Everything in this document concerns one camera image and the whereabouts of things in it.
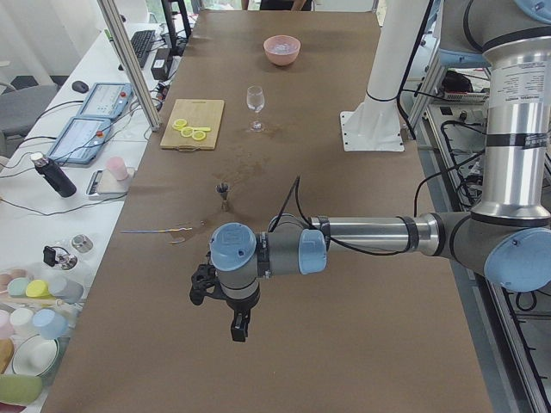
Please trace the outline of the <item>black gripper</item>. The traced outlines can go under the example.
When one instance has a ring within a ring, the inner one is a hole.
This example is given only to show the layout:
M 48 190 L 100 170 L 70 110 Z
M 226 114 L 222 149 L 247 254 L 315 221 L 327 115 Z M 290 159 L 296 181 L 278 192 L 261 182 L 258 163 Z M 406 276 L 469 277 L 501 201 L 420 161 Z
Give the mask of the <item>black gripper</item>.
M 189 298 L 194 305 L 201 305 L 206 298 L 225 300 L 216 268 L 212 264 L 200 264 L 191 276 Z

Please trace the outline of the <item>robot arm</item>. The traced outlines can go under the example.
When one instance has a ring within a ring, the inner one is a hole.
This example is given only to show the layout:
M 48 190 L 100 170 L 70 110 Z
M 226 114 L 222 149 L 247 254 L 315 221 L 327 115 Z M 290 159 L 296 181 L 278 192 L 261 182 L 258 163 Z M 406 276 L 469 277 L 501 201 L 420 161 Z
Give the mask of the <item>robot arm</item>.
M 280 214 L 260 233 L 222 225 L 192 276 L 193 304 L 223 300 L 246 319 L 261 279 L 318 273 L 334 246 L 370 256 L 446 257 L 519 293 L 548 284 L 550 214 L 541 185 L 550 121 L 550 4 L 446 1 L 441 46 L 480 55 L 492 67 L 480 201 L 467 213 L 415 218 Z

